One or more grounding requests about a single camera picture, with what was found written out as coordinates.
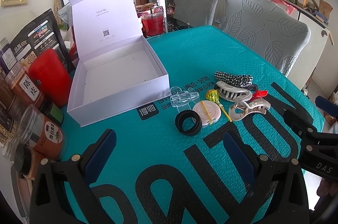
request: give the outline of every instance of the black lettering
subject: black lettering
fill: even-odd
[[[210,166],[199,148],[193,145],[186,149],[184,153],[217,202],[228,215],[231,215],[238,206],[238,202]]]
[[[308,111],[299,104],[294,98],[291,97],[291,95],[287,94],[276,82],[273,82],[271,86],[281,95],[283,96],[292,106],[282,102],[281,100],[277,99],[276,97],[273,97],[272,95],[268,94],[264,97],[266,101],[268,101],[271,106],[275,109],[276,112],[280,116],[283,116],[284,111],[290,110],[294,113],[296,113],[299,117],[305,119],[309,123],[313,123],[313,118],[308,113]]]
[[[256,114],[252,113],[243,118],[244,127],[252,135],[252,137],[257,141],[261,148],[266,152],[266,154],[271,158],[272,161],[288,162],[292,158],[297,158],[298,156],[298,145],[293,136],[283,127],[278,120],[270,113],[261,115],[267,120],[271,126],[278,132],[278,134],[285,140],[285,142],[290,146],[290,155],[288,157],[283,157],[277,149],[271,144],[271,142],[266,138],[264,133],[254,124],[253,118]]]
[[[204,137],[203,141],[207,144],[208,148],[211,149],[214,146],[216,146],[219,142],[223,141],[224,134],[227,131],[234,132],[238,135],[238,137],[241,137],[234,122],[227,122],[223,126],[218,128],[216,131]]]
[[[158,179],[167,180],[173,188],[167,215],[163,213],[150,190],[151,184]],[[153,224],[180,224],[185,208],[197,224],[216,224],[216,221],[198,198],[184,175],[172,166],[154,165],[146,168],[138,176],[135,189],[137,197]]]
[[[101,197],[110,196],[116,201],[123,215],[123,224],[138,223],[134,208],[132,207],[128,197],[120,188],[111,184],[103,184],[92,187],[91,190],[98,200],[100,200]]]

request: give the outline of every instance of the teal table mat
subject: teal table mat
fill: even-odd
[[[113,129],[116,148],[90,187],[116,224],[224,223],[249,189],[223,147],[224,132],[239,133],[257,154],[289,161],[298,157],[300,139],[284,123],[284,110],[296,108],[318,131],[322,131],[324,119],[273,66],[214,27],[176,31],[150,38],[149,43],[169,74],[171,87],[192,87],[203,99],[216,83],[216,71],[251,74],[259,89],[268,90],[270,110],[233,123],[222,114],[217,123],[194,137],[176,129],[178,111],[171,107],[169,98],[154,103],[158,111],[141,109],[143,114],[155,114],[146,120],[134,109],[80,128],[65,113],[62,128],[68,147],[63,160],[82,154],[105,129]],[[221,102],[228,110],[231,103]],[[66,190],[76,217],[86,222],[69,185]],[[254,222],[263,217],[273,188],[270,190]]]

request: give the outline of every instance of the qr code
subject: qr code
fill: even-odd
[[[109,35],[109,29],[104,30],[104,37]]]

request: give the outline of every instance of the clamp screw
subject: clamp screw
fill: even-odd
[[[298,160],[296,158],[292,158],[291,163],[294,165],[298,165]]]
[[[262,161],[268,161],[268,156],[267,155],[265,155],[265,154],[261,154],[260,156],[259,156],[259,159],[261,159]]]
[[[48,159],[44,158],[41,160],[41,165],[46,165],[48,163]]]
[[[74,162],[79,161],[80,158],[81,158],[81,156],[80,156],[79,154],[74,154],[74,155],[72,156],[72,161],[74,161]]]

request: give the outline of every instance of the leaf pattern chair cover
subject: leaf pattern chair cover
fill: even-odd
[[[211,25],[218,0],[175,0],[174,18],[192,27]]]
[[[265,0],[225,0],[220,29],[287,76],[304,46],[309,27]]]

